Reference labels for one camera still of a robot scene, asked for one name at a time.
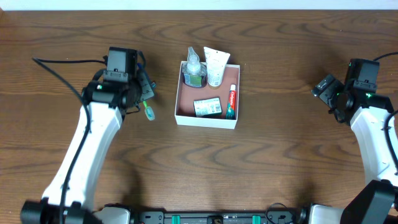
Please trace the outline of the teal toothpaste tube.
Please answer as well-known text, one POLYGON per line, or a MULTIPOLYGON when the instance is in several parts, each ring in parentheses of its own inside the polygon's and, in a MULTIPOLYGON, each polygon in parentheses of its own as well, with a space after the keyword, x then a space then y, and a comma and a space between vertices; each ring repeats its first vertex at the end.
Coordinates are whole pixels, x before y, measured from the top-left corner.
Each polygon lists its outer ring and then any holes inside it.
POLYGON ((236 85, 232 84, 229 90, 226 119, 235 119, 236 85))

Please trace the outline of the green toothbrush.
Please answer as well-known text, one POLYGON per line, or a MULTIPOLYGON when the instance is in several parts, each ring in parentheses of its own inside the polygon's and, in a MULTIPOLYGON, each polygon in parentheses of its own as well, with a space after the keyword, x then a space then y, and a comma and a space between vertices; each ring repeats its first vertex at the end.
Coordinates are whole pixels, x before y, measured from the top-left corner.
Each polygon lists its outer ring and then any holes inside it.
POLYGON ((154 113, 153 109, 147 104, 146 101, 143 101, 142 103, 143 103, 144 108, 145 108, 144 112, 146 114, 147 119, 149 121, 155 120, 155 113, 154 113))

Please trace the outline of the clear soap pump bottle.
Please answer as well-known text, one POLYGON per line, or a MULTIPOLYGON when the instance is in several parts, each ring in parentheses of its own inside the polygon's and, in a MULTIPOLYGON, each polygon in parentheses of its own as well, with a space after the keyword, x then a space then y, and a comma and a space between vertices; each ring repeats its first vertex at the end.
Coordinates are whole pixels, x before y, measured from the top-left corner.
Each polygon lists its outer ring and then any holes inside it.
POLYGON ((184 84, 190 87, 203 88, 206 85, 206 66, 200 62, 193 47, 188 48, 187 61, 182 65, 182 74, 184 84))

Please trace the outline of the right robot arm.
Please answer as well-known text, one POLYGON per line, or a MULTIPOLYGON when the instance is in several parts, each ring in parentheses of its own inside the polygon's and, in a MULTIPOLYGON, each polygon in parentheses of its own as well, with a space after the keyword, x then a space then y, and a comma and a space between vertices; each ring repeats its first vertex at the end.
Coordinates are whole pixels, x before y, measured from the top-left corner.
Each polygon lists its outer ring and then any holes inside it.
POLYGON ((312 90, 338 123, 357 139, 366 186, 345 208, 315 204, 308 223, 397 223, 397 114, 387 96, 376 93, 379 60, 352 58, 344 82, 327 75, 312 90))

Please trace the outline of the green white soap packet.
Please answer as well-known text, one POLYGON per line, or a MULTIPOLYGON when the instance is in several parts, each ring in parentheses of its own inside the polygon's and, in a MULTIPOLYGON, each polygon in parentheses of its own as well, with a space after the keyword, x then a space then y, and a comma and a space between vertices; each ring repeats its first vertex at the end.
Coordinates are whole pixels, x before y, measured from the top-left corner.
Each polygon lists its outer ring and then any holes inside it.
POLYGON ((221 115, 221 101, 219 97, 209 98, 206 100, 195 100, 193 102, 196 117, 221 115))

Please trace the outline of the white lotion tube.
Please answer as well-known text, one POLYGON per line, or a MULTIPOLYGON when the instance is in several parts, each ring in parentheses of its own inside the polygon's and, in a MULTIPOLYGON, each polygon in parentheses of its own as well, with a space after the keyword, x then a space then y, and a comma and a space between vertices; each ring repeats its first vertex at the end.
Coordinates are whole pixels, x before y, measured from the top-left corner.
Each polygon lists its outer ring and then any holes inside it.
POLYGON ((223 81, 224 70, 228 63, 230 53, 204 47, 206 58, 207 83, 211 88, 217 89, 223 81))

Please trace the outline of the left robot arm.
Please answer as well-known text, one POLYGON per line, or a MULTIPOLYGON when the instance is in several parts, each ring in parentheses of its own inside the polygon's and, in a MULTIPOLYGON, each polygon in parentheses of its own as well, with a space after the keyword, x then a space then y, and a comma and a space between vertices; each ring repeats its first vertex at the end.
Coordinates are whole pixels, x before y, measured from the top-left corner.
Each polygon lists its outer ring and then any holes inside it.
POLYGON ((155 82, 146 72, 141 51, 110 47, 108 55, 81 92, 80 117, 56 176, 38 202, 25 201, 22 223, 138 223, 139 215, 118 203, 94 210, 95 190, 108 149, 125 117, 144 111, 155 118, 146 101, 155 82))

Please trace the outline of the blue disposable razor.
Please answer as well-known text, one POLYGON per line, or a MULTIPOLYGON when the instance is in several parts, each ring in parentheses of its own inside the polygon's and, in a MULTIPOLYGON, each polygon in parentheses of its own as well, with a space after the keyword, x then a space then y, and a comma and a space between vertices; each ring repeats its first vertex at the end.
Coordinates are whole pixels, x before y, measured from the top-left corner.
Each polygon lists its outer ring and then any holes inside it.
POLYGON ((146 70, 145 70, 143 64, 138 63, 137 66, 138 66, 139 71, 140 71, 141 73, 144 74, 145 78, 146 78, 147 81, 149 82, 150 87, 151 87, 152 89, 155 89, 155 88, 156 88, 156 82, 155 82, 154 80, 152 80, 152 79, 149 77, 149 75, 148 75, 148 73, 146 72, 146 70))

